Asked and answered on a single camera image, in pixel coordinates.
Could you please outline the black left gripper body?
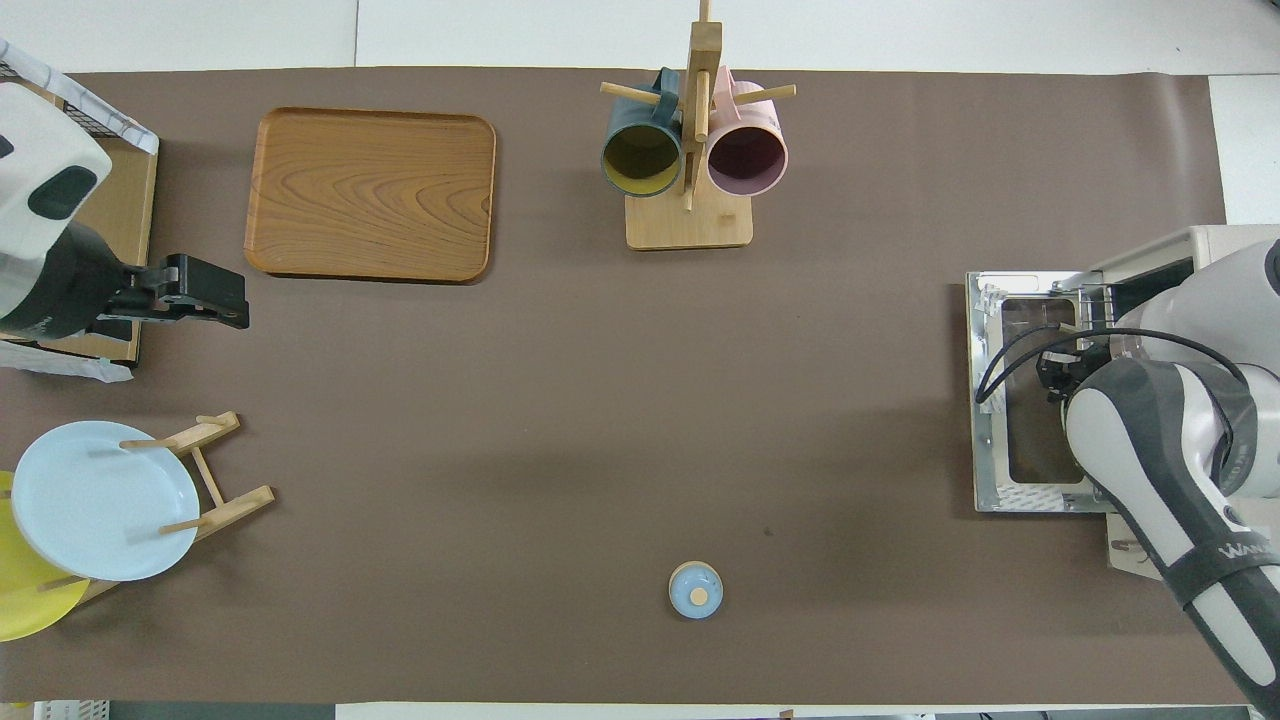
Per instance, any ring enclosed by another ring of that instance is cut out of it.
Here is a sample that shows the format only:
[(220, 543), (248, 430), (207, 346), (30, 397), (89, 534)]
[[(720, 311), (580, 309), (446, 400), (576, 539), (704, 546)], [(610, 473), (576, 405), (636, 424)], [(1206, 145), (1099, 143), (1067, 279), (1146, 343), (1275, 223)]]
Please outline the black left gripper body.
[(183, 318), (182, 305), (164, 300), (165, 288), (174, 290), (183, 277), (182, 263), (157, 266), (119, 264), (116, 287), (110, 293), (95, 323), (155, 322), (170, 323)]

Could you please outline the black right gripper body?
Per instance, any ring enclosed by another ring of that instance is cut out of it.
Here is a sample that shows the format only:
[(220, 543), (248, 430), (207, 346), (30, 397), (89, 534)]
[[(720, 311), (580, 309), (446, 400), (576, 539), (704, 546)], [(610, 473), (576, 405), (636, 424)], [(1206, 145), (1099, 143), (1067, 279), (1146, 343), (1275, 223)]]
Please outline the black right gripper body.
[(1046, 350), (1037, 357), (1036, 374), (1051, 404), (1069, 401), (1082, 383), (1108, 363), (1108, 350), (1101, 346), (1066, 351)]

